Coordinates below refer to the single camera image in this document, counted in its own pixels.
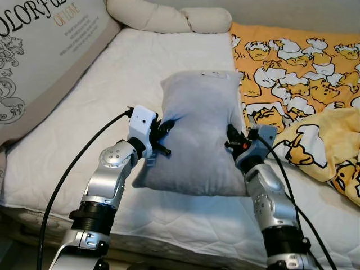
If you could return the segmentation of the grey plush pillow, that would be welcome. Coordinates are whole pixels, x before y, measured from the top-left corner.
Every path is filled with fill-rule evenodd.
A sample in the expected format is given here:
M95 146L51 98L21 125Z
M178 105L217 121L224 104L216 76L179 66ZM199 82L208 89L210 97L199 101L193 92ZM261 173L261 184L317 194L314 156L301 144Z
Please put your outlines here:
M160 143L170 155L157 154L133 181L134 188L191 196L247 196L244 175L226 147L227 128L244 124L235 70L185 70L160 83L162 121L173 122Z

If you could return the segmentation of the white quilted mattress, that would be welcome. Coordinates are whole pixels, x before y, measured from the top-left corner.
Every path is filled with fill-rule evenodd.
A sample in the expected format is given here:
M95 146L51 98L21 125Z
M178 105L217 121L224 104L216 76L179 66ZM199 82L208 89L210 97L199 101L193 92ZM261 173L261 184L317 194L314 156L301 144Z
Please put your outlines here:
M29 243L47 200L75 155L128 106L162 110L160 83L182 70L233 70L231 36L123 29L51 114L14 144L0 181L0 209L20 222ZM285 165L296 203L321 236L337 270L358 270L358 206L334 188ZM262 233L246 197L187 196L126 185L111 229L124 259L160 257L231 270L264 270Z

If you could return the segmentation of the orange egg cartoon print sheet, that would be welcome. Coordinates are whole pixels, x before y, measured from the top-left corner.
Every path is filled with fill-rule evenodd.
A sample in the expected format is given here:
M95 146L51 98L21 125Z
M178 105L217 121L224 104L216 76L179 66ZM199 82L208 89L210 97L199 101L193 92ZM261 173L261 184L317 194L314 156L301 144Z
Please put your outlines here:
M247 126L281 132L326 109L360 109L360 34L234 23L229 35Z

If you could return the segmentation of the cream long bolster pillow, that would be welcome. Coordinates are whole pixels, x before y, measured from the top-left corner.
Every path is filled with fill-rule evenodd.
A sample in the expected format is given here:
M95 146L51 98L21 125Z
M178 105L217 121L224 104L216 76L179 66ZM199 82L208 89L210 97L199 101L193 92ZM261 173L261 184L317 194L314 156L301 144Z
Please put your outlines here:
M152 33L226 33L232 15L225 8L175 8L148 0L106 0L108 14L129 28Z

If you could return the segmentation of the grey printed headboard cushion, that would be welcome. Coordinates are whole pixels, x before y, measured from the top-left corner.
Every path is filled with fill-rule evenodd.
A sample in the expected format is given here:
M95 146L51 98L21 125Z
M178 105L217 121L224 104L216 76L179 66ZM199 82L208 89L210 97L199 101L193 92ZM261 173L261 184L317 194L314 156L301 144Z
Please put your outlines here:
M0 146L44 121L118 32L106 0L0 0Z

